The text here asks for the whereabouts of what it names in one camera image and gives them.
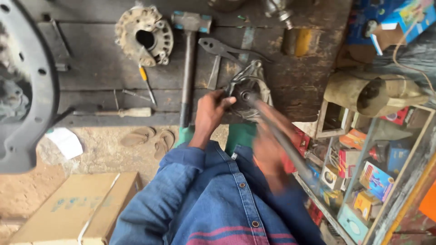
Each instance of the sandal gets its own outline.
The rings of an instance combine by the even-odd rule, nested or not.
[[[142,127],[135,129],[124,136],[119,143],[123,146],[133,146],[137,144],[144,144],[149,138],[156,135],[154,128]]]
[[[156,149],[154,159],[162,159],[171,147],[173,147],[175,141],[176,138],[172,132],[168,130],[162,131],[159,136],[159,141],[154,144],[154,148]]]

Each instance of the concrete floor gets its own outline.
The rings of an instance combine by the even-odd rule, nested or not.
[[[138,171],[146,185],[156,174],[159,160],[154,159],[154,144],[163,130],[178,139],[178,126],[154,127],[157,135],[145,144],[124,147],[119,140],[138,127],[72,128],[83,147],[83,154],[66,160],[47,138],[37,146],[37,166],[19,175],[0,175],[0,217],[29,217],[70,174],[95,174]],[[228,125],[220,125],[211,139],[224,149]],[[0,244],[18,226],[0,225]]]

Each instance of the wooden workbench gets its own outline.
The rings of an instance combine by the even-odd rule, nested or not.
[[[70,64],[71,70],[59,72],[61,89],[59,112],[71,105],[94,104],[105,110],[116,109],[113,90],[121,108],[151,106],[148,101],[125,95],[122,89],[137,90],[148,96],[137,65],[125,58],[114,43],[114,24],[134,0],[22,0],[38,22],[52,50],[55,61]],[[296,1],[292,20],[295,28],[285,32],[276,18],[266,18],[260,1],[247,1],[232,13],[219,13],[209,8],[206,0],[145,0],[145,6],[155,4],[167,20],[174,10],[208,14],[213,17],[211,34],[223,43],[239,48],[243,40],[274,62],[264,63],[266,82],[274,105],[293,121],[317,119],[324,88],[336,53],[341,44],[351,0]],[[50,22],[53,18],[72,53],[68,57],[61,39]],[[119,118],[116,116],[68,116],[59,126],[126,126],[178,125],[184,67],[185,39],[174,31],[175,44],[167,66],[147,68],[147,74],[158,107],[150,118]],[[306,42],[303,55],[296,57],[296,40]],[[194,103],[208,92],[206,89],[214,56],[197,49]],[[222,59],[218,87],[224,87],[235,74],[237,66]],[[240,122],[227,115],[223,123]]]

